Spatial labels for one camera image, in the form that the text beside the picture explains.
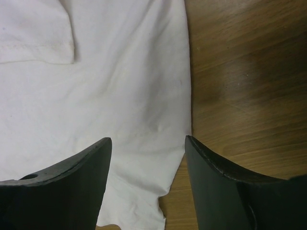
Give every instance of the black object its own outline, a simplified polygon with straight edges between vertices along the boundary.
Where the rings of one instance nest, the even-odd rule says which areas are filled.
[[[191,136],[185,148],[200,230],[307,230],[307,175],[250,171]]]
[[[94,230],[111,151],[104,138],[19,181],[0,182],[0,230]]]

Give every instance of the wood grain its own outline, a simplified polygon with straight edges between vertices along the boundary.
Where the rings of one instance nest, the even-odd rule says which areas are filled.
[[[256,172],[307,173],[307,2],[187,0],[186,8],[193,135]],[[166,230],[197,229],[185,159],[160,206]]]

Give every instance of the hole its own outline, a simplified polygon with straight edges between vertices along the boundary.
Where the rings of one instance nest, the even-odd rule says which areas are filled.
[[[38,177],[37,174],[30,174],[30,175],[24,176],[20,180],[29,180],[29,179],[33,179],[33,178],[36,178],[36,177]]]

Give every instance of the wooden table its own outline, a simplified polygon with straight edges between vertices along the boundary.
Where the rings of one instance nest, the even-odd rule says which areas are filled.
[[[265,175],[307,173],[306,0],[186,0],[186,7],[194,136]],[[185,159],[160,205],[166,230],[197,229]]]

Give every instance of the white cloth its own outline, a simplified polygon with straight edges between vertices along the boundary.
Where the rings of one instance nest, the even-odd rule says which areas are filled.
[[[111,137],[97,224],[164,229],[191,129],[184,1],[2,0],[0,63],[0,180]]]

